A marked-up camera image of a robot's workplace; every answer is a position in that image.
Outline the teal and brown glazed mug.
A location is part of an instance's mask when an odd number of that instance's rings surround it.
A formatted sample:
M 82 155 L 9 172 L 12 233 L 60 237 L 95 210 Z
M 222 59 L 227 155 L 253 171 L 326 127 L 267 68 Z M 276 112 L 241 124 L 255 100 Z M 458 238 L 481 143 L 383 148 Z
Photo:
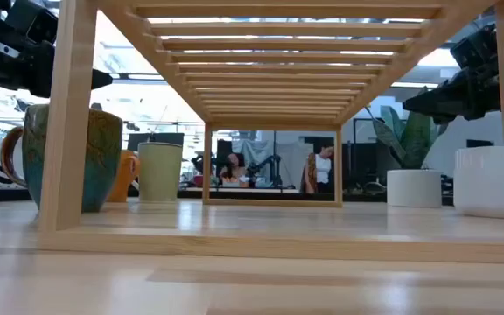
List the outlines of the teal and brown glazed mug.
M 36 104 L 25 111 L 24 125 L 3 139 L 3 172 L 26 188 L 39 205 L 43 184 L 49 106 Z M 116 181 L 122 151 L 123 120 L 108 112 L 89 110 L 81 211 L 98 213 Z

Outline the olive green mug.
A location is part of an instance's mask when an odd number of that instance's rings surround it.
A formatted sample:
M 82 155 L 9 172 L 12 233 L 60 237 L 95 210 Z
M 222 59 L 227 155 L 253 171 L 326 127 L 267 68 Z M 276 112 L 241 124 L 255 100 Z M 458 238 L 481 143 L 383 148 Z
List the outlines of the olive green mug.
M 179 189 L 183 148 L 175 143 L 138 145 L 141 171 L 138 177 L 142 202 L 175 201 Z

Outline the person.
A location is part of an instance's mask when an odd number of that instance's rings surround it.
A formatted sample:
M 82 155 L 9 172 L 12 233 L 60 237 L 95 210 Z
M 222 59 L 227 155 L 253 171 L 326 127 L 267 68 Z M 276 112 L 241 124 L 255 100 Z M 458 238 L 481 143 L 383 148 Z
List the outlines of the person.
M 248 187 L 249 178 L 247 177 L 244 156 L 241 153 L 228 154 L 219 177 L 223 187 Z
M 305 160 L 300 191 L 302 193 L 332 193 L 333 184 L 331 175 L 333 173 L 333 153 L 332 144 L 323 145 L 318 153 L 310 153 Z

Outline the black computer monitor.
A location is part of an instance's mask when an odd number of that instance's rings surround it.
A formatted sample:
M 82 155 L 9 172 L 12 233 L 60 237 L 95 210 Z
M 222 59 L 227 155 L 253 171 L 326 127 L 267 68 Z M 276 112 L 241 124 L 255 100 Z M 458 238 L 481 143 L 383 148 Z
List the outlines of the black computer monitor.
M 184 144 L 184 133 L 132 133 L 129 135 L 127 149 L 138 151 L 140 143 L 166 143 L 182 146 Z

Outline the snake plant in white pot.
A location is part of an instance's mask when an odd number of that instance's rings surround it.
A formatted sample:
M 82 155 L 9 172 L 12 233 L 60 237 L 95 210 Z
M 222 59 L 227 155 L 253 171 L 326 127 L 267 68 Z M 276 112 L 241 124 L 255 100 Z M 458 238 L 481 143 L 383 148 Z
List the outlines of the snake plant in white pot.
M 371 120 L 377 140 L 399 164 L 387 171 L 387 203 L 393 207 L 441 207 L 441 172 L 425 168 L 424 162 L 448 125 L 436 124 L 416 112 L 403 120 L 391 106 L 380 107 L 380 115 Z

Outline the light wooden slatted rack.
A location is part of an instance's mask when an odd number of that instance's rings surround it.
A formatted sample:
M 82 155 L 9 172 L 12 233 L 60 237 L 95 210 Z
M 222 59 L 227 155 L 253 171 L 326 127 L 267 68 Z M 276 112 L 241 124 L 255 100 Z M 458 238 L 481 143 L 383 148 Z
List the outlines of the light wooden slatted rack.
M 500 102 L 504 123 L 504 0 L 62 0 L 45 145 L 38 247 L 121 254 L 504 263 L 504 241 L 316 240 L 150 234 L 134 228 L 82 227 L 80 224 L 98 11 L 103 11 L 113 21 L 187 103 L 201 110 L 200 101 L 178 81 L 177 68 L 169 66 L 158 54 L 160 43 L 151 36 L 150 23 L 139 16 L 139 11 L 226 9 L 230 13 L 240 13 L 277 9 L 289 13 L 300 9 L 313 16 L 324 12 L 357 11 L 374 17 L 405 7 L 432 5 L 437 5 L 439 11 L 423 28 L 421 38 L 410 44 L 404 55 L 392 61 L 361 93 L 355 106 L 366 105 L 472 18 L 494 7 L 500 46 Z

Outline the white ribbed mug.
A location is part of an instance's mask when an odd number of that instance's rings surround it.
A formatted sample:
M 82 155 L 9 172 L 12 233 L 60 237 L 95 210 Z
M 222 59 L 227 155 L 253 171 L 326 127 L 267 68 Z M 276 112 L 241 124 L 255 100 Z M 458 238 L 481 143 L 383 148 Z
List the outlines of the white ribbed mug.
M 504 219 L 504 147 L 455 153 L 453 204 L 463 215 Z

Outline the orange mug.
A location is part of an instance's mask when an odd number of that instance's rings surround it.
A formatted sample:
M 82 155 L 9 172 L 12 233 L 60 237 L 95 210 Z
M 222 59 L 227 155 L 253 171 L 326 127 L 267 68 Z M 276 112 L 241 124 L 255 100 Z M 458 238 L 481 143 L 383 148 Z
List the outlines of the orange mug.
M 135 152 L 122 150 L 115 183 L 108 195 L 107 202 L 126 202 L 129 188 L 140 173 L 140 160 Z

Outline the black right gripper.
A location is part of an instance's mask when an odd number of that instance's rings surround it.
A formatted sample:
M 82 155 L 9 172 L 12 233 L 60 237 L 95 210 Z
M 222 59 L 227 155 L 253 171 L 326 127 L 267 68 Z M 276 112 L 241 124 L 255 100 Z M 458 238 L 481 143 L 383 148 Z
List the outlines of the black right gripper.
M 477 120 L 486 113 L 501 111 L 498 61 L 465 67 L 436 88 L 425 86 L 405 100 L 402 108 L 431 116 L 435 124 L 447 124 L 456 116 Z

